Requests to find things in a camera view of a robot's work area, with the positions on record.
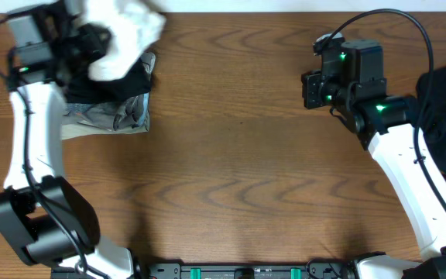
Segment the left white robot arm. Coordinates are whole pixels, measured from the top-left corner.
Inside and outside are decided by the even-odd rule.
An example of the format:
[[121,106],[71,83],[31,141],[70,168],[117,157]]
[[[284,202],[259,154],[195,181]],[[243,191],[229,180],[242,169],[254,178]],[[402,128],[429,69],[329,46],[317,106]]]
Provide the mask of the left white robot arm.
[[101,235],[92,205],[65,178],[61,125],[69,67],[58,44],[71,20],[20,12],[8,22],[16,40],[5,78],[14,126],[0,233],[24,264],[47,266],[53,278],[138,278],[131,251]]

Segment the white printed t-shirt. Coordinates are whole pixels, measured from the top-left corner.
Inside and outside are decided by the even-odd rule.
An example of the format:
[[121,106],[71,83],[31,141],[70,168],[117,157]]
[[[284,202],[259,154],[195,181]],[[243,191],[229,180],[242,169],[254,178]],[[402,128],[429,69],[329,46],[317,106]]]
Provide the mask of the white printed t-shirt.
[[106,29],[111,34],[106,54],[91,63],[92,81],[124,78],[141,55],[161,37],[166,17],[136,0],[86,0],[81,23]]

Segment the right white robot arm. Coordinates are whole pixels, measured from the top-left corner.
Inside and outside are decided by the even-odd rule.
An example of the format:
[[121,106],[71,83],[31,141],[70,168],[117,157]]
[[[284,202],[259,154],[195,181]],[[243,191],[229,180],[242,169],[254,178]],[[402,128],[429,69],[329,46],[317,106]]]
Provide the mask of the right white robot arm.
[[333,270],[334,278],[446,278],[446,181],[416,129],[413,97],[388,96],[384,81],[342,85],[338,77],[312,71],[301,77],[304,106],[330,106],[346,121],[382,168],[412,226],[421,262],[367,253]]

